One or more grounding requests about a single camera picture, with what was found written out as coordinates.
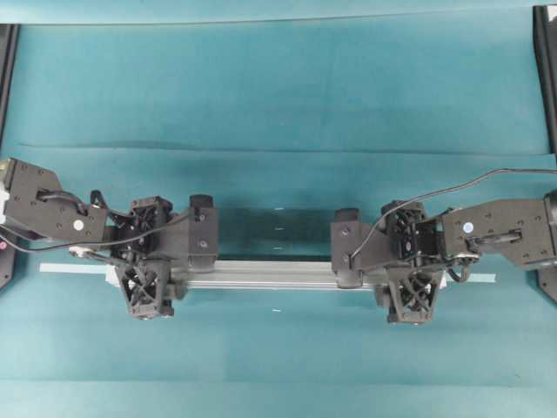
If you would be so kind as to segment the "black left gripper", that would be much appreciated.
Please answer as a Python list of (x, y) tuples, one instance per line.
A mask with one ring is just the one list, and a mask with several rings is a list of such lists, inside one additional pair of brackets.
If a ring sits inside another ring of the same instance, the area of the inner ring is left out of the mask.
[(161, 249), (161, 234), (187, 219), (159, 196), (139, 199), (128, 212), (109, 211), (113, 222), (110, 256), (129, 314), (139, 320), (172, 317), (172, 302), (187, 293), (184, 282), (171, 280), (171, 256)]

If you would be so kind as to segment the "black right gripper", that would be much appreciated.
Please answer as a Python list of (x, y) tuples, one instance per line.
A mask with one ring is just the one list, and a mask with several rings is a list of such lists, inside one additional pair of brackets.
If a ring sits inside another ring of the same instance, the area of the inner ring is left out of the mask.
[(389, 323), (421, 325), (433, 318), (444, 267), (435, 221), (421, 203), (394, 200), (383, 219), (361, 227), (360, 272)]

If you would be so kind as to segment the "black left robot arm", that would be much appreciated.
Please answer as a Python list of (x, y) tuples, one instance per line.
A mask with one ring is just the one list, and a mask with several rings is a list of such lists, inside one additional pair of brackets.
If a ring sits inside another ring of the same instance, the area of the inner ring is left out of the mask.
[(171, 279), (164, 233), (185, 220), (159, 196), (136, 199), (128, 212), (112, 210), (101, 192), (88, 202), (67, 192), (57, 175), (15, 158), (1, 163), (1, 237), (50, 240), (46, 251), (67, 249), (78, 258), (111, 266), (130, 315), (140, 320), (171, 317), (184, 289)]

